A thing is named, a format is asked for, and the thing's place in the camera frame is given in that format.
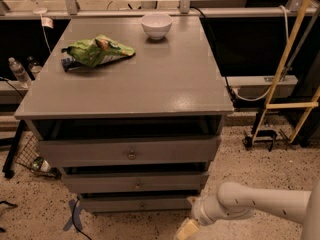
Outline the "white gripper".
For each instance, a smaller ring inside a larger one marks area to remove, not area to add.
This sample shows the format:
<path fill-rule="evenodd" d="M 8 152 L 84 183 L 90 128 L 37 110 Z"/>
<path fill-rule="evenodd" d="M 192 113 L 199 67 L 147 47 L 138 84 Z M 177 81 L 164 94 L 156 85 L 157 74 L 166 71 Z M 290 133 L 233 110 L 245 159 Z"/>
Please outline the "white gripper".
<path fill-rule="evenodd" d="M 186 240 L 199 231 L 199 224 L 208 226 L 217 220 L 224 219 L 227 215 L 226 209 L 215 195 L 192 196 L 190 204 L 192 219 L 186 218 L 183 221 L 175 235 L 175 240 Z"/>

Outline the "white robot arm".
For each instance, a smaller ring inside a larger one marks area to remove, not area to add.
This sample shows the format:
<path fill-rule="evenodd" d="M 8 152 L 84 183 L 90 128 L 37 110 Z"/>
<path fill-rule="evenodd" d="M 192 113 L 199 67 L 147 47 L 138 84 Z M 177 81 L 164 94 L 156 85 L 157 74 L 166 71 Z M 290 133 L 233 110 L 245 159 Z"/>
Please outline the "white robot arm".
<path fill-rule="evenodd" d="M 320 181 L 311 191 L 250 188 L 223 183 L 213 195 L 188 198 L 191 214 L 174 240 L 187 240 L 217 220 L 247 219 L 259 210 L 302 225 L 301 240 L 320 240 Z"/>

